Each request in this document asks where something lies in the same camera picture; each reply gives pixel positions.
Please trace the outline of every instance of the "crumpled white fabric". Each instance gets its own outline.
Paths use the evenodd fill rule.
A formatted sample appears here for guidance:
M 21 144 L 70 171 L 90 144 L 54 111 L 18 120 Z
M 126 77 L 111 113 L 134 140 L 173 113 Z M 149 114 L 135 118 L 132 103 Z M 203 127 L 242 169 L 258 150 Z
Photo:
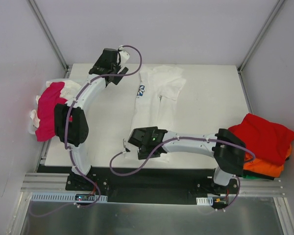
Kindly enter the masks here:
M 68 80 L 68 79 L 65 79 L 65 80 L 55 79 L 54 81 L 47 81 L 46 82 L 46 87 L 48 88 L 51 85 L 52 82 L 64 82 L 64 87 L 61 90 L 60 97 L 64 98 L 64 99 L 67 99 L 67 100 L 73 98 L 77 94 L 77 91 L 81 87 L 81 85 L 79 85 L 78 83 L 76 83 L 76 82 L 74 82 L 72 80 Z M 38 104 L 39 98 L 40 98 L 40 95 L 37 95 L 36 96 L 36 103 L 37 104 Z M 33 121 L 33 125 L 36 128 L 38 128 L 40 119 L 37 116 L 37 110 L 32 110 L 30 112 L 30 118 Z
M 135 128 L 149 126 L 173 129 L 177 99 L 186 82 L 182 73 L 183 69 L 179 67 L 162 65 L 151 69 L 142 66 L 130 132 Z M 167 162 L 168 158 L 169 154 L 162 154 L 153 160 Z

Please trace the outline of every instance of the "robotic arm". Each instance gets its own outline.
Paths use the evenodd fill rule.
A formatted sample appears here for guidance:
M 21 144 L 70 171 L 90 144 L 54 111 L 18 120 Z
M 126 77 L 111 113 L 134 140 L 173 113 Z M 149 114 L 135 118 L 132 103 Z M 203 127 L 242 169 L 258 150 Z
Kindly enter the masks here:
M 91 81 L 98 75 L 103 74 L 126 74 L 128 71 L 124 64 L 129 59 L 129 53 L 120 47 L 118 50 L 105 48 L 100 58 L 90 69 L 85 84 L 80 88 L 77 95 L 68 100 L 64 105 L 57 104 L 54 109 L 55 134 L 65 142 L 65 123 L 70 106 L 73 105 L 71 118 L 68 127 L 68 147 L 72 151 L 73 160 L 82 174 L 87 175 L 91 164 L 87 156 L 85 141 L 88 136 L 88 125 L 85 113 L 88 111 L 90 103 L 98 94 L 108 86 L 110 82 L 117 85 L 122 76 L 107 76 Z M 79 175 L 79 172 L 72 168 L 72 172 Z
M 245 147 L 245 144 L 227 129 L 219 129 L 217 134 L 189 135 L 161 130 L 157 127 L 137 128 L 133 130 L 128 140 L 139 148 L 139 159 L 146 159 L 158 145 L 161 147 L 157 148 L 152 158 L 160 157 L 161 153 L 172 152 L 197 153 L 215 158 L 219 166 L 215 168 L 213 184 L 227 186 L 233 175 L 242 174 L 245 151 L 220 143 L 223 141 Z

